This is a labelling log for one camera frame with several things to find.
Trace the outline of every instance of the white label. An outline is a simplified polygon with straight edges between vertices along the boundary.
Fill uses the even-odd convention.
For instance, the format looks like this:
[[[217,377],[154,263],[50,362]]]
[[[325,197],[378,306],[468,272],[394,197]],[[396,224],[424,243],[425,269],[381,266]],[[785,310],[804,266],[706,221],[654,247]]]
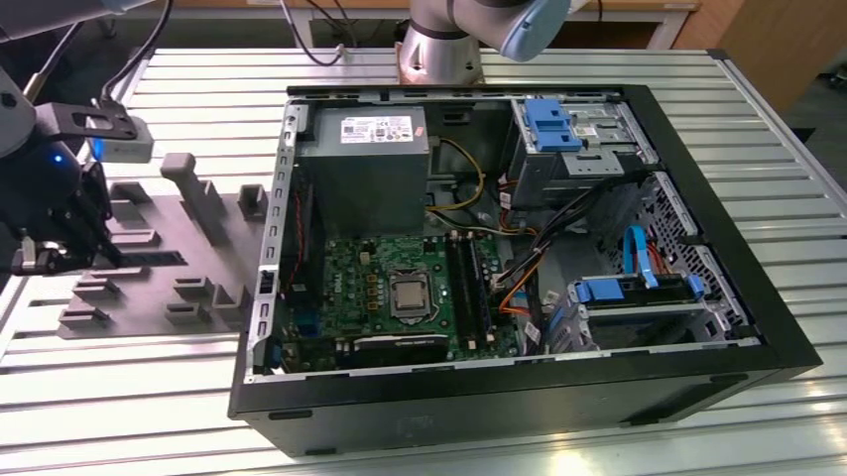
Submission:
[[[524,334],[526,334],[526,337],[529,337],[536,344],[538,343],[541,331],[529,321],[526,321],[526,325],[524,326]]]
[[[594,136],[596,135],[596,129],[593,127],[576,127],[577,130],[577,136]]]
[[[347,117],[341,121],[341,144],[410,142],[412,116]]]
[[[512,209],[512,195],[509,195],[504,191],[500,192],[500,208],[505,210]]]

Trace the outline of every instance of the screw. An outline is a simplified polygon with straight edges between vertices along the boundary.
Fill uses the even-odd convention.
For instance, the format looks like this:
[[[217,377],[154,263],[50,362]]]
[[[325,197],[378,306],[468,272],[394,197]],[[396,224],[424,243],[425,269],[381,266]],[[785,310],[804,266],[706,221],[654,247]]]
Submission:
[[[14,109],[17,106],[17,99],[14,99],[10,92],[0,92],[0,104],[2,104],[2,107],[6,109]]]

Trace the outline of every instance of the blue plastic latch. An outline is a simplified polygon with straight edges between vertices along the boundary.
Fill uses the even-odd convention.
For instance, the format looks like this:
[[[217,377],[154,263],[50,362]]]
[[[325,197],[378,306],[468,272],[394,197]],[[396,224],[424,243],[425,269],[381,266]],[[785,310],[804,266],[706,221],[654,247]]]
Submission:
[[[524,119],[536,136],[538,152],[577,152],[582,141],[570,129],[570,115],[554,99],[526,99]]]
[[[622,290],[617,280],[590,280],[586,281],[586,284],[592,291],[593,300],[622,299]]]
[[[573,286],[577,292],[577,300],[580,302],[588,302],[592,300],[592,290],[585,283],[576,283]]]
[[[696,299],[705,295],[705,286],[702,286],[702,280],[697,275],[688,275],[688,286]]]
[[[632,262],[632,244],[634,244],[634,256],[637,257],[637,273],[644,278],[648,288],[656,288],[658,282],[652,276],[652,265],[649,256],[646,255],[646,234],[644,229],[637,225],[630,225],[622,234],[622,272],[634,273],[634,264]]]

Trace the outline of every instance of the metal table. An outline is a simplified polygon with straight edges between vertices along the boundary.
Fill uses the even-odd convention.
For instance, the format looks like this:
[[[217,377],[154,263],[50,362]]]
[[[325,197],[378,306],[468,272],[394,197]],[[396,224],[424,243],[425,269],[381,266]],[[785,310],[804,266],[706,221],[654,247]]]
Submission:
[[[390,83],[393,52],[315,67],[297,51],[163,50],[122,101],[161,151],[193,152],[218,190],[269,183],[283,88]],[[13,279],[0,298],[0,472],[39,475],[842,474],[847,468],[847,200],[734,66],[701,52],[484,55],[490,83],[652,87],[824,365],[676,424],[290,460],[226,418],[234,335],[63,341],[75,277]],[[174,192],[149,165],[113,181]]]

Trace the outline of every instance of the wooden cabinet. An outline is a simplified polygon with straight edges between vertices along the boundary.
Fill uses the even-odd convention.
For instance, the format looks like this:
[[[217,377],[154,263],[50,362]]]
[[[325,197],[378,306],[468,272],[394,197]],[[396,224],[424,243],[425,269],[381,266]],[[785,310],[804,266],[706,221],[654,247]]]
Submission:
[[[776,111],[786,111],[847,46],[844,0],[704,0],[673,48],[720,48]]]

